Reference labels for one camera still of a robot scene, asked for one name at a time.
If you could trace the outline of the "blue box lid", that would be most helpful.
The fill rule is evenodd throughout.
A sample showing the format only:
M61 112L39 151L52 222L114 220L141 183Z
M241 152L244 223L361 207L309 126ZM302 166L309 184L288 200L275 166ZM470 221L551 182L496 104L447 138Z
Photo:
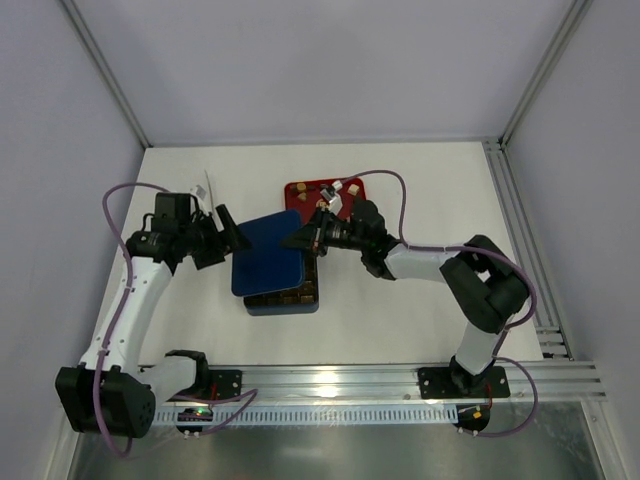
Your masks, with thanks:
M281 246L302 226L300 214L283 210L238 225L251 247L232 255L231 292L236 297L298 287L304 280L304 254Z

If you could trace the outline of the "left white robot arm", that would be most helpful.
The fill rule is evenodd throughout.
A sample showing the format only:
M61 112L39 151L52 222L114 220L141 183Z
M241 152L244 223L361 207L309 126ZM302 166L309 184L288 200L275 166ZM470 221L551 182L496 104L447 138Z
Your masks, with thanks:
M171 350L154 366L139 366L152 317L177 268L191 259L203 270L251 243L223 204L203 210L191 193L159 191L141 229L118 241L124 267L116 297L75 367L63 367L55 389L71 428L106 440L144 437L158 405L202 399L213 387L205 353Z

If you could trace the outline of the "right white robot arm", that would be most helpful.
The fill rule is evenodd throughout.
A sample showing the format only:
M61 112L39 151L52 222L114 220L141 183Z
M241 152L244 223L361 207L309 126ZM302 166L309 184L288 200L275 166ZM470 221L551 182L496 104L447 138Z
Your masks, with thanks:
M391 235L370 200L357 200L347 220L321 208L281 241L281 246L322 257L331 248L360 253L375 278L425 280L445 284L467 319L452 356L449 382L461 396L488 392L487 377L504 342L509 321L534 300L522 270L486 236L460 246L411 246Z

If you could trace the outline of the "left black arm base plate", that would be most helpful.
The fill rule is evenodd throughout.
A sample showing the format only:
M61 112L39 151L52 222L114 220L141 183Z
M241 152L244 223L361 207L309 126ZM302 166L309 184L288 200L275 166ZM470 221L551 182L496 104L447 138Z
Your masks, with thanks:
M209 369L196 374L195 383L179 391L172 400L227 400L240 395L243 372L239 369Z

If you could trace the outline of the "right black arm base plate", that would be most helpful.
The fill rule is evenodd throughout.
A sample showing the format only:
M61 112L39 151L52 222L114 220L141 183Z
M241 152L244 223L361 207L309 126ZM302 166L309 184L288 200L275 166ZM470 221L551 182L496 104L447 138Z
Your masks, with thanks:
M420 397L424 400L505 399L511 396L506 371L490 365L483 373L471 375L463 368L421 367L417 370Z

